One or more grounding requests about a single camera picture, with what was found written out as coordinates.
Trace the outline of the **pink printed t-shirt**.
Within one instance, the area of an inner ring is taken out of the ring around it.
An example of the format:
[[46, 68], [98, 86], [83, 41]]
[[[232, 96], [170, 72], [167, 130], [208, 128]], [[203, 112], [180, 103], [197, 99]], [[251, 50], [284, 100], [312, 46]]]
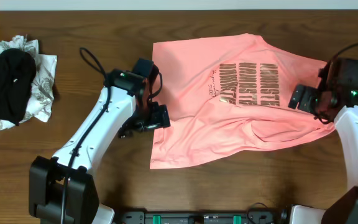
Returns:
[[316, 87], [324, 62], [286, 52], [259, 35], [157, 42], [156, 100], [170, 126], [154, 132], [151, 169], [198, 166], [241, 151], [274, 151], [334, 131], [290, 109], [298, 84]]

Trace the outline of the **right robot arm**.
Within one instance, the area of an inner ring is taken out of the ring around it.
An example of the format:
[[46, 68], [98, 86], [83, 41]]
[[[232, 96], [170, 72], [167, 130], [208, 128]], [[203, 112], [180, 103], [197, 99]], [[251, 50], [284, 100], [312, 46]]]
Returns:
[[[317, 115], [332, 122], [341, 140], [347, 173], [347, 192], [328, 209], [294, 205], [288, 213], [293, 224], [358, 224], [358, 91], [337, 89], [321, 91], [297, 85], [288, 104], [289, 108]], [[327, 115], [318, 115], [322, 109]]]

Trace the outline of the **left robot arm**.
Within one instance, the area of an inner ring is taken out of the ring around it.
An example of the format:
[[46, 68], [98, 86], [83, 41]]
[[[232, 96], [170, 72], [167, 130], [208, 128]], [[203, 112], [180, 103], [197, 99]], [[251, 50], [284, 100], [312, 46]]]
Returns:
[[41, 223], [112, 223], [99, 201], [94, 175], [112, 140], [131, 131], [170, 126], [167, 108], [152, 101], [154, 74], [113, 70], [98, 102], [71, 139], [29, 169], [29, 213]]

